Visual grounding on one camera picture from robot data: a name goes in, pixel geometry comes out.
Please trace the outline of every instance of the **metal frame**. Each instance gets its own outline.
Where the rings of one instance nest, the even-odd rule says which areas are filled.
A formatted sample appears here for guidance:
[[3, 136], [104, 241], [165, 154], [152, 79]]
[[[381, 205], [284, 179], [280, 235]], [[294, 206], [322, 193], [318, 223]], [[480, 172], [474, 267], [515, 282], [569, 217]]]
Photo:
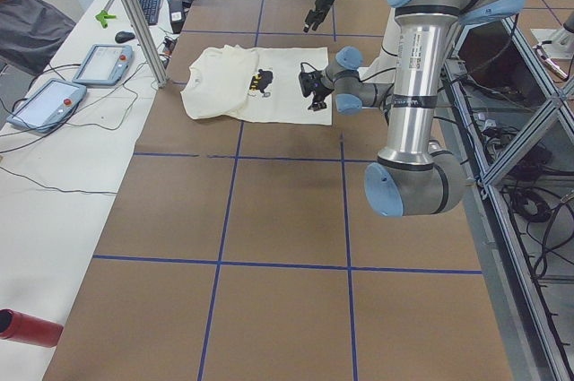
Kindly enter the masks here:
[[126, 9], [127, 17], [134, 27], [135, 35], [142, 46], [143, 55], [152, 69], [158, 87], [164, 87], [167, 83], [168, 76], [160, 60], [160, 56], [155, 48], [152, 34], [144, 18], [144, 12], [138, 0], [121, 0]]
[[[504, 25], [507, 31], [510, 32], [512, 22], [505, 21]], [[465, 37], [467, 32], [468, 29], [463, 30], [461, 37]], [[574, 119], [572, 119], [571, 110], [561, 101], [560, 91], [556, 89], [552, 79], [550, 79], [545, 70], [538, 65], [531, 48], [525, 47], [527, 43], [522, 33], [516, 30], [515, 34], [517, 35], [515, 45], [525, 59], [526, 65], [531, 69], [536, 81], [541, 85], [547, 100], [513, 139], [512, 143], [504, 151], [504, 154], [496, 161], [489, 164], [482, 150], [476, 150], [475, 156], [480, 169], [480, 179], [483, 184], [483, 198], [491, 200], [492, 207], [496, 212], [497, 221], [505, 239], [510, 259], [517, 273], [519, 285], [526, 299], [528, 310], [535, 324], [536, 332], [543, 345], [549, 367], [557, 381], [571, 381], [568, 369], [561, 359], [559, 346], [552, 334], [552, 327], [546, 318], [544, 304], [540, 300], [536, 286], [530, 278], [528, 265], [523, 256], [519, 237], [516, 235], [507, 213], [506, 202], [495, 185], [500, 182], [504, 175], [517, 164], [522, 156], [544, 136], [556, 121], [560, 119], [563, 124], [565, 122], [574, 124]], [[463, 41], [464, 39], [457, 41], [455, 51], [460, 49]], [[447, 61], [445, 65], [447, 77], [452, 81], [456, 79], [457, 72], [454, 72], [453, 69], [449, 67], [450, 63], [453, 63], [453, 69], [457, 71], [459, 70], [459, 60]], [[474, 145], [482, 146], [481, 139], [474, 129], [471, 114], [466, 107], [463, 92], [459, 89], [458, 83], [453, 84], [451, 88], [455, 97], [456, 106], [460, 111], [465, 127], [473, 137]], [[574, 142], [574, 126], [570, 127], [569, 135]]]

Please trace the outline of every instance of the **gray shirt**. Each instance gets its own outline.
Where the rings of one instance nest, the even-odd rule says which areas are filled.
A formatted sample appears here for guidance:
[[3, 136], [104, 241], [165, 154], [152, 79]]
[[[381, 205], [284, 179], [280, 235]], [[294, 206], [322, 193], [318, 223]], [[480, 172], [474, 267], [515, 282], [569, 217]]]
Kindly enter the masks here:
[[0, 58], [40, 74], [75, 22], [43, 0], [0, 1]]

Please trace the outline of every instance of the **black cable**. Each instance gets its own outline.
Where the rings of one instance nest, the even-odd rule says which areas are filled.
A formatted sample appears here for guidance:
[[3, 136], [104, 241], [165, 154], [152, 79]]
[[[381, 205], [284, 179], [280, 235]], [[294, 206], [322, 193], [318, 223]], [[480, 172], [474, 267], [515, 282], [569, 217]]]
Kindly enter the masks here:
[[27, 98], [22, 97], [21, 99], [17, 99], [13, 104], [12, 104], [12, 112], [14, 112], [16, 110], [16, 107], [18, 106], [18, 103], [20, 103], [21, 101], [26, 101]]
[[555, 177], [573, 177], [574, 176], [574, 170], [557, 170], [557, 169], [549, 168], [547, 166], [543, 167], [543, 172], [545, 175], [551, 175], [551, 176], [555, 176]]
[[318, 69], [317, 69], [314, 65], [312, 65], [311, 63], [308, 63], [307, 61], [302, 61], [302, 62], [300, 63], [301, 71], [302, 71], [302, 72], [304, 71], [304, 70], [303, 70], [303, 66], [304, 66], [304, 65], [308, 65], [308, 66], [309, 66], [311, 69], [313, 69], [315, 72], [318, 72]]
[[46, 190], [54, 190], [54, 191], [58, 191], [58, 192], [64, 193], [64, 194], [71, 194], [71, 193], [80, 193], [82, 195], [116, 195], [117, 194], [117, 193], [114, 193], [112, 191], [64, 190], [62, 188], [58, 188], [57, 186], [45, 186], [45, 185], [41, 184], [40, 182], [38, 182], [32, 178], [29, 178], [25, 175], [21, 175], [19, 173], [12, 172], [11, 170], [3, 168], [2, 166], [0, 166], [0, 169], [3, 170], [4, 172], [10, 174], [10, 175], [15, 176], [15, 177], [24, 178], [24, 179], [36, 184], [37, 186], [44, 188]]
[[[465, 79], [467, 79], [467, 76], [469, 74], [473, 74], [475, 72], [478, 72], [479, 70], [482, 70], [484, 67], [486, 67], [487, 65], [489, 65], [490, 63], [492, 63], [493, 61], [497, 60], [500, 56], [502, 56], [502, 54], [504, 54], [506, 52], [506, 50], [509, 48], [510, 44], [512, 43], [512, 39], [514, 38], [514, 34], [517, 30], [517, 26], [518, 26], [518, 17], [520, 16], [519, 13], [517, 13], [516, 15], [514, 15], [514, 23], [512, 25], [512, 29], [510, 29], [510, 34], [509, 34], [509, 38], [507, 39], [506, 44], [504, 45], [504, 47], [502, 47], [502, 49], [492, 58], [489, 58], [488, 60], [486, 60], [484, 63], [476, 66], [474, 69], [469, 70], [468, 72], [466, 72], [465, 74], [461, 74], [458, 77], [456, 77], [455, 79], [453, 79], [452, 81], [448, 82], [448, 85], [452, 85], [456, 82], [461, 82]], [[441, 88], [439, 88], [439, 91], [444, 90], [445, 87], [442, 86]]]
[[136, 67], [134, 73], [133, 73], [129, 78], [127, 78], [121, 85], [118, 85], [116, 88], [114, 88], [112, 91], [110, 91], [110, 92], [109, 92], [108, 94], [106, 94], [105, 96], [100, 97], [99, 99], [93, 101], [92, 103], [87, 104], [86, 106], [84, 106], [84, 107], [82, 107], [82, 108], [79, 108], [77, 111], [75, 111], [75, 113], [82, 112], [84, 109], [87, 109], [87, 108], [89, 108], [89, 107], [95, 105], [96, 103], [99, 103], [99, 102], [101, 102], [101, 101], [104, 100], [104, 99], [107, 99], [107, 98], [108, 98], [109, 96], [111, 96], [114, 92], [116, 92], [116, 91], [119, 90], [120, 88], [124, 87], [124, 85], [125, 85], [126, 83], [128, 83], [134, 76], [136, 76], [137, 73], [138, 73], [138, 72], [142, 69], [142, 67], [143, 67], [144, 65], [146, 65], [146, 64], [147, 64], [147, 62], [140, 63], [140, 64]]
[[80, 66], [81, 66], [81, 64], [79, 64], [79, 63], [74, 63], [74, 64], [71, 64], [71, 65], [57, 65], [56, 67], [50, 66], [50, 68], [49, 68], [48, 70], [45, 70], [44, 72], [42, 72], [42, 73], [40, 73], [40, 74], [37, 74], [36, 76], [34, 76], [34, 77], [32, 78], [32, 80], [31, 80], [30, 83], [28, 84], [28, 91], [30, 90], [30, 88], [32, 87], [32, 85], [38, 80], [38, 78], [40, 78], [40, 76], [41, 76], [42, 74], [49, 74], [49, 73], [51, 73], [51, 72], [57, 72], [57, 70], [59, 70], [59, 69], [64, 69], [64, 68], [66, 68], [66, 67], [80, 67]]
[[[34, 143], [37, 143], [39, 141], [41, 141], [42, 139], [47, 138], [48, 136], [50, 136], [51, 134], [53, 134], [56, 130], [58, 130], [59, 128], [61, 128], [67, 121], [68, 119], [70, 119], [72, 117], [72, 115], [75, 113], [75, 110], [78, 108], [78, 105], [76, 104], [74, 107], [74, 110], [72, 111], [72, 113], [68, 116], [68, 118], [65, 119], [65, 121], [59, 123], [57, 126], [55, 126], [54, 128], [52, 128], [51, 130], [49, 130], [46, 134], [43, 134], [42, 136], [40, 136], [38, 139], [34, 139], [32, 142], [26, 143], [24, 145], [18, 146], [16, 148], [11, 148], [10, 150], [5, 150], [5, 151], [0, 151], [0, 154], [6, 154], [8, 152], [14, 152], [14, 151], [18, 151], [21, 150], [22, 148], [26, 148], [30, 145], [33, 145]], [[40, 130], [43, 129], [45, 126], [40, 126], [40, 127], [34, 127], [31, 128], [28, 131], [32, 131], [32, 130]]]
[[[550, 236], [550, 230], [552, 229], [552, 226], [556, 222], [556, 217], [558, 217], [558, 212], [560, 211], [560, 208], [563, 206], [563, 204], [560, 204], [559, 206], [560, 206], [559, 208], [554, 208], [554, 210], [552, 211], [552, 217], [548, 221], [548, 224], [546, 226], [546, 230], [544, 231], [544, 235], [542, 237], [542, 242], [540, 244], [541, 248], [542, 248], [541, 249], [542, 253], [536, 259], [534, 265], [532, 266], [532, 268], [535, 271], [537, 280], [541, 280], [546, 275], [546, 272], [548, 271], [547, 255], [548, 255], [549, 251], [548, 251], [548, 247], [546, 246], [546, 244], [548, 243], [548, 237]], [[540, 273], [537, 273], [538, 272], [538, 266], [540, 265], [540, 263], [542, 263], [542, 271]]]
[[[452, 119], [448, 119], [448, 118], [444, 118], [444, 117], [436, 117], [436, 116], [434, 117], [434, 119], [438, 119], [438, 121], [445, 121], [447, 123], [454, 124], [455, 126], [458, 127], [459, 130], [464, 130], [466, 133], [466, 136], [468, 137], [468, 140], [470, 141], [471, 145], [473, 145], [473, 152], [476, 151], [476, 144], [474, 143], [473, 136], [471, 135], [470, 131], [466, 127], [461, 126], [457, 121], [452, 120]], [[460, 161], [460, 165], [462, 166], [463, 164], [466, 164], [468, 161], [470, 161], [470, 157], [466, 157], [466, 160]]]
[[389, 117], [388, 114], [391, 111], [391, 107], [393, 106], [392, 104], [388, 104], [387, 105], [387, 99], [389, 97], [391, 97], [391, 90], [395, 87], [395, 83], [391, 83], [388, 85], [387, 90], [385, 91], [385, 94], [383, 94], [383, 101], [381, 102], [381, 105], [383, 105], [383, 117], [385, 117], [385, 121], [387, 121], [387, 126], [388, 126], [388, 122], [389, 122]]
[[65, 81], [65, 77], [62, 76], [62, 74], [61, 74], [60, 72], [58, 72], [57, 69], [55, 69], [54, 67], [52, 67], [52, 65], [51, 65], [50, 63], [48, 63], [48, 67], [50, 68], [50, 70], [51, 70], [52, 72], [54, 72], [55, 74], [57, 74], [57, 75], [60, 77], [60, 79], [62, 79], [62, 80]]
[[387, 50], [385, 49], [384, 43], [385, 43], [385, 40], [383, 39], [383, 40], [380, 42], [380, 48], [383, 50], [383, 52], [384, 52], [385, 54], [387, 54], [388, 56], [398, 56], [397, 54], [393, 54], [392, 52], [387, 51]]
[[135, 97], [132, 99], [131, 103], [129, 104], [129, 106], [126, 108], [126, 110], [124, 111], [124, 115], [122, 116], [121, 120], [119, 121], [119, 124], [117, 124], [117, 126], [115, 127], [105, 127], [101, 124], [97, 124], [97, 123], [88, 123], [88, 124], [72, 124], [72, 123], [66, 123], [68, 126], [71, 127], [89, 127], [89, 126], [95, 126], [95, 127], [99, 127], [103, 130], [108, 130], [110, 132], [115, 132], [116, 130], [119, 129], [119, 127], [121, 127], [124, 124], [124, 121], [126, 121], [127, 115], [128, 113], [132, 110], [132, 107], [134, 106], [135, 102], [139, 99], [139, 95], [137, 94], [136, 91], [127, 88], [126, 87], [126, 82], [122, 83], [122, 86], [124, 87], [124, 89], [132, 92], [133, 94], [135, 94]]
[[396, 67], [389, 67], [388, 69], [385, 70], [381, 70], [380, 72], [376, 72], [375, 74], [372, 74], [371, 76], [369, 76], [368, 78], [365, 79], [361, 79], [361, 82], [366, 82], [369, 79], [374, 78], [375, 76], [379, 76], [380, 74], [384, 74], [386, 72], [390, 72], [391, 70], [396, 70]]

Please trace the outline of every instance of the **grid line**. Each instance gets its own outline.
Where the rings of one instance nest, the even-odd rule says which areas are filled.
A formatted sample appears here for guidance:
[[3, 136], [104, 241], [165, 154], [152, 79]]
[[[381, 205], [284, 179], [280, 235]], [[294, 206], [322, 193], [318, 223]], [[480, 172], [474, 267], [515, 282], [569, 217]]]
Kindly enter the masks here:
[[349, 287], [349, 320], [351, 323], [351, 350], [352, 350], [352, 379], [359, 380], [357, 363], [357, 335], [355, 331], [355, 304], [352, 292], [352, 256], [351, 256], [351, 232], [349, 228], [349, 204], [347, 202], [347, 176], [344, 169], [344, 140], [341, 134], [341, 180], [343, 181], [343, 208], [344, 208], [344, 235], [347, 249], [347, 284]]
[[544, 3], [544, 5], [546, 6], [546, 9], [548, 9], [550, 11], [550, 13], [552, 14], [552, 16], [554, 17], [554, 19], [560, 23], [560, 19], [558, 18], [558, 16], [556, 15], [556, 13], [554, 13], [554, 10], [548, 5], [548, 3], [546, 3], [546, 0], [542, 0], [542, 3]]
[[257, 43], [259, 42], [259, 32], [261, 30], [261, 21], [263, 20], [263, 8], [265, 6], [265, 0], [261, 0], [261, 10], [259, 11], [259, 21], [257, 23], [257, 33], [255, 35], [255, 47], [257, 47]]
[[201, 360], [199, 364], [199, 371], [197, 374], [197, 381], [202, 381], [204, 376], [204, 368], [205, 368], [205, 358], [207, 357], [207, 346], [209, 344], [209, 334], [211, 332], [211, 326], [213, 321], [213, 311], [215, 308], [215, 298], [217, 295], [217, 286], [219, 284], [219, 275], [222, 268], [222, 259], [223, 259], [223, 249], [225, 248], [225, 237], [227, 235], [227, 226], [229, 224], [230, 218], [230, 211], [231, 211], [231, 202], [233, 200], [233, 189], [235, 187], [235, 179], [237, 177], [237, 166], [239, 164], [239, 152], [241, 151], [241, 139], [243, 137], [243, 122], [241, 122], [241, 128], [239, 129], [239, 136], [237, 141], [237, 150], [236, 150], [236, 159], [233, 163], [233, 173], [231, 174], [231, 182], [230, 182], [230, 192], [227, 198], [227, 208], [225, 210], [225, 220], [223, 222], [223, 230], [222, 230], [222, 241], [219, 247], [219, 255], [217, 256], [217, 267], [215, 268], [215, 277], [213, 279], [213, 290], [212, 290], [212, 298], [209, 304], [209, 314], [207, 316], [207, 323], [205, 326], [205, 336], [204, 336], [204, 347], [202, 349]]
[[424, 269], [412, 267], [374, 267], [374, 266], [337, 266], [333, 264], [289, 264], [271, 262], [241, 262], [226, 260], [198, 260], [186, 258], [161, 258], [161, 257], [140, 257], [131, 255], [103, 255], [98, 254], [92, 257], [96, 260], [109, 260], [117, 262], [133, 263], [165, 263], [165, 264], [206, 264], [212, 266], [244, 266], [244, 267], [266, 267], [276, 269], [309, 269], [317, 271], [353, 271], [353, 272], [381, 272], [381, 273], [420, 273], [420, 274], [440, 274], [440, 275], [482, 275], [480, 270], [465, 269]]

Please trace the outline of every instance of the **cable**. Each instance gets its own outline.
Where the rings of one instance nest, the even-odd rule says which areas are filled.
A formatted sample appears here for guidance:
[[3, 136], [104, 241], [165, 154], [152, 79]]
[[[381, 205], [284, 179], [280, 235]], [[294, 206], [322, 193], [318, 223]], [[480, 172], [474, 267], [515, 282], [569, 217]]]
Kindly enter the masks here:
[[89, 127], [89, 126], [95, 126], [95, 127], [101, 128], [101, 129], [103, 129], [103, 130], [108, 130], [108, 131], [110, 131], [110, 132], [114, 132], [114, 131], [118, 130], [119, 127], [121, 127], [121, 126], [124, 124], [124, 121], [126, 121], [127, 115], [128, 115], [129, 112], [132, 110], [132, 107], [134, 106], [135, 102], [139, 99], [139, 95], [137, 94], [136, 91], [131, 90], [131, 89], [129, 89], [129, 88], [126, 87], [126, 82], [124, 82], [124, 83], [122, 84], [122, 86], [123, 86], [126, 90], [128, 90], [128, 91], [132, 92], [133, 94], [135, 94], [135, 97], [132, 99], [131, 103], [130, 103], [130, 104], [128, 105], [128, 107], [126, 108], [126, 110], [125, 110], [125, 112], [124, 112], [124, 115], [122, 116], [122, 118], [121, 118], [121, 120], [119, 121], [119, 124], [117, 124], [117, 126], [115, 126], [115, 127], [105, 127], [105, 126], [102, 126], [101, 124], [97, 124], [97, 123], [88, 123], [88, 124], [72, 124], [72, 123], [66, 123], [66, 124], [67, 124], [68, 126], [71, 126], [71, 127]]
[[361, 79], [361, 82], [366, 82], [369, 79], [374, 78], [375, 76], [379, 76], [380, 74], [384, 74], [386, 72], [390, 72], [391, 70], [396, 70], [396, 67], [389, 67], [388, 69], [385, 70], [381, 70], [380, 72], [376, 72], [375, 74], [372, 74], [371, 76], [369, 76], [368, 78], [365, 79]]
[[55, 72], [60, 77], [60, 79], [63, 79], [65, 81], [65, 77], [62, 76], [62, 74], [60, 72], [58, 72], [58, 70], [56, 70], [54, 67], [52, 67], [52, 65], [50, 63], [48, 63], [48, 67], [50, 68], [50, 70], [52, 72]]
[[[574, 240], [574, 230], [571, 232], [570, 236], [566, 239], [564, 239], [562, 242], [552, 246], [552, 247], [548, 247], [548, 238], [550, 237], [550, 232], [552, 230], [552, 226], [554, 225], [554, 223], [556, 222], [556, 219], [558, 217], [558, 214], [560, 213], [560, 210], [564, 207], [566, 207], [566, 209], [568, 210], [568, 212], [570, 213], [570, 217], [572, 219], [572, 222], [574, 223], [574, 209], [569, 205], [569, 202], [563, 202], [562, 198], [560, 195], [557, 195], [556, 193], [554, 193], [553, 191], [547, 190], [546, 188], [542, 188], [539, 186], [529, 186], [526, 188], [518, 188], [517, 184], [518, 184], [518, 180], [516, 181], [515, 184], [515, 188], [514, 189], [510, 189], [508, 186], [504, 186], [503, 187], [503, 191], [505, 194], [509, 195], [510, 197], [510, 201], [512, 202], [512, 199], [514, 197], [514, 194], [516, 192], [519, 192], [520, 194], [523, 194], [524, 192], [530, 192], [530, 195], [535, 195], [534, 191], [537, 192], [543, 192], [546, 193], [548, 195], [551, 195], [552, 197], [555, 197], [557, 199], [559, 199], [559, 202], [556, 206], [554, 206], [553, 208], [550, 207], [550, 205], [548, 205], [547, 203], [545, 203], [545, 212], [540, 212], [540, 207], [541, 206], [537, 206], [537, 210], [538, 213], [540, 214], [540, 216], [542, 216], [542, 214], [545, 215], [546, 220], [548, 221], [546, 228], [544, 230], [544, 234], [543, 234], [543, 238], [542, 240], [537, 239], [531, 232], [530, 232], [530, 224], [533, 222], [544, 222], [544, 221], [537, 221], [537, 219], [540, 218], [536, 218], [537, 216], [534, 216], [532, 214], [530, 214], [530, 212], [527, 212], [526, 215], [524, 215], [523, 213], [521, 213], [520, 208], [517, 211], [515, 209], [515, 205], [514, 204], [509, 204], [506, 199], [505, 202], [507, 203], [507, 206], [509, 208], [509, 211], [514, 215], [514, 212], [518, 213], [520, 216], [522, 216], [523, 218], [528, 220], [528, 223], [526, 224], [526, 234], [535, 242], [537, 242], [538, 244], [540, 244], [541, 246], [541, 254], [536, 258], [536, 261], [534, 263], [534, 265], [532, 266], [533, 269], [533, 276], [534, 279], [537, 280], [541, 280], [545, 275], [546, 272], [548, 270], [548, 260], [547, 260], [547, 256], [550, 253], [555, 254], [556, 256], [558, 256], [559, 258], [561, 258], [563, 261], [565, 261], [566, 263], [569, 264], [574, 264], [573, 261], [569, 260], [568, 258], [564, 257], [563, 255], [560, 255], [559, 253], [556, 253], [555, 251], [557, 249], [560, 249], [561, 247], [564, 247], [565, 245], [569, 244], [572, 240]], [[539, 267], [542, 266], [542, 271], [540, 273], [538, 273], [538, 269]]]
[[485, 86], [481, 85], [480, 83], [477, 83], [475, 81], [470, 81], [468, 79], [461, 80], [460, 82], [463, 85], [468, 85], [470, 87], [474, 87], [474, 88], [478, 89], [486, 97], [490, 97], [491, 99], [495, 99], [495, 100], [505, 100], [508, 103], [512, 103], [517, 108], [522, 108], [522, 109], [527, 110], [529, 112], [534, 112], [534, 110], [532, 108], [528, 108], [524, 105], [521, 105], [520, 103], [516, 103], [514, 100], [512, 100], [506, 94], [503, 94], [501, 91], [493, 90], [492, 88], [485, 87]]
[[28, 91], [30, 90], [31, 86], [38, 80], [38, 78], [40, 78], [40, 76], [41, 76], [42, 74], [49, 74], [49, 73], [51, 73], [51, 72], [57, 72], [57, 70], [59, 70], [59, 69], [64, 69], [64, 68], [67, 68], [67, 67], [80, 67], [80, 66], [81, 66], [81, 64], [79, 64], [79, 63], [74, 63], [74, 64], [72, 64], [72, 65], [57, 65], [56, 67], [50, 66], [50, 68], [49, 68], [48, 70], [45, 70], [45, 71], [42, 72], [41, 74], [37, 74], [36, 76], [34, 76], [34, 77], [32, 78], [32, 80], [31, 80], [30, 83], [28, 84]]
[[[466, 136], [468, 137], [468, 140], [470, 141], [470, 144], [473, 145], [473, 152], [476, 151], [476, 144], [474, 143], [473, 136], [471, 135], [470, 131], [466, 127], [461, 126], [457, 121], [454, 121], [452, 119], [448, 119], [448, 118], [444, 118], [444, 117], [436, 117], [436, 116], [433, 118], [438, 119], [438, 121], [445, 121], [447, 123], [454, 124], [455, 126], [458, 127], [459, 130], [464, 130], [466, 132]], [[463, 164], [466, 164], [468, 161], [470, 161], [470, 157], [466, 157], [466, 160], [460, 161], [460, 165], [462, 166]]]
[[[32, 142], [26, 143], [24, 145], [18, 146], [16, 148], [11, 148], [10, 150], [5, 150], [5, 151], [0, 151], [0, 154], [6, 154], [8, 152], [14, 152], [14, 151], [18, 151], [21, 150], [22, 148], [26, 148], [30, 145], [33, 145], [34, 143], [37, 143], [39, 141], [41, 141], [42, 139], [47, 138], [48, 136], [50, 136], [51, 134], [53, 134], [56, 130], [58, 130], [60, 127], [62, 127], [68, 119], [70, 119], [72, 117], [72, 115], [76, 112], [75, 110], [78, 108], [78, 105], [76, 105], [74, 107], [74, 111], [68, 116], [68, 118], [65, 119], [65, 121], [63, 121], [62, 123], [58, 124], [57, 126], [55, 126], [53, 129], [51, 129], [49, 132], [47, 132], [46, 134], [43, 134], [42, 136], [40, 136], [38, 139], [34, 139]], [[30, 130], [27, 131], [32, 131], [32, 130], [40, 130], [45, 126], [40, 126], [40, 127], [34, 127], [31, 128]]]
[[307, 61], [303, 61], [303, 62], [300, 63], [301, 71], [302, 71], [302, 72], [303, 72], [303, 66], [304, 66], [304, 65], [308, 65], [308, 66], [309, 66], [311, 69], [313, 69], [315, 72], [318, 72], [318, 69], [317, 69], [314, 65], [312, 65], [311, 63], [308, 63]]
[[385, 49], [385, 47], [383, 46], [383, 43], [382, 43], [382, 42], [381, 42], [381, 44], [380, 44], [380, 48], [381, 48], [381, 49], [383, 50], [383, 52], [384, 52], [385, 54], [387, 54], [388, 56], [398, 56], [398, 54], [393, 54], [392, 52], [388, 52], [388, 51]]
[[4, 172], [10, 174], [10, 175], [15, 176], [15, 177], [24, 178], [24, 179], [30, 181], [31, 183], [36, 184], [37, 186], [40, 186], [46, 190], [54, 190], [54, 191], [58, 191], [58, 192], [64, 193], [64, 194], [71, 194], [71, 193], [80, 193], [82, 195], [116, 195], [117, 194], [117, 193], [114, 193], [112, 191], [64, 190], [62, 188], [58, 188], [57, 186], [45, 186], [45, 185], [41, 184], [40, 182], [38, 182], [32, 178], [26, 177], [25, 175], [21, 175], [19, 173], [12, 172], [11, 170], [3, 168], [2, 166], [0, 166], [0, 169], [3, 170]]
[[[447, 82], [448, 85], [452, 85], [456, 82], [461, 82], [464, 79], [466, 79], [466, 77], [469, 74], [473, 74], [475, 72], [478, 72], [479, 70], [482, 70], [484, 67], [486, 67], [487, 65], [489, 65], [490, 63], [492, 63], [493, 61], [495, 61], [496, 59], [498, 59], [500, 56], [502, 56], [502, 54], [504, 54], [506, 52], [506, 50], [509, 48], [510, 44], [512, 43], [512, 38], [514, 38], [514, 34], [517, 30], [517, 26], [518, 26], [518, 17], [520, 16], [519, 13], [517, 13], [516, 15], [514, 15], [514, 23], [512, 25], [512, 29], [510, 29], [510, 34], [509, 34], [509, 38], [507, 39], [506, 44], [504, 45], [504, 47], [502, 47], [502, 49], [492, 58], [489, 58], [488, 60], [486, 60], [484, 63], [482, 63], [481, 65], [476, 66], [474, 69], [469, 70], [468, 72], [466, 72], [465, 74], [461, 74], [458, 77], [456, 77], [455, 79], [453, 79], [450, 82]], [[443, 91], [445, 90], [445, 87], [442, 86], [439, 88], [439, 91]]]
[[82, 112], [83, 110], [85, 110], [85, 109], [87, 109], [87, 108], [90, 108], [91, 106], [95, 105], [96, 103], [98, 103], [98, 102], [100, 102], [100, 101], [102, 101], [102, 100], [104, 100], [104, 99], [107, 99], [107, 98], [108, 98], [109, 96], [111, 96], [114, 92], [116, 92], [116, 91], [119, 90], [120, 88], [124, 87], [124, 85], [125, 85], [126, 83], [128, 83], [134, 76], [136, 76], [137, 73], [142, 69], [142, 67], [143, 67], [144, 65], [147, 65], [147, 62], [140, 63], [140, 64], [136, 67], [134, 73], [133, 73], [129, 78], [127, 78], [121, 85], [118, 85], [116, 88], [114, 88], [112, 91], [110, 91], [110, 92], [109, 92], [108, 94], [106, 94], [105, 96], [100, 97], [99, 99], [93, 101], [92, 103], [89, 103], [88, 105], [86, 105], [86, 106], [84, 106], [84, 107], [82, 107], [82, 108], [79, 108], [77, 111], [75, 111], [75, 113], [77, 114], [77, 113], [79, 113], [79, 112]]

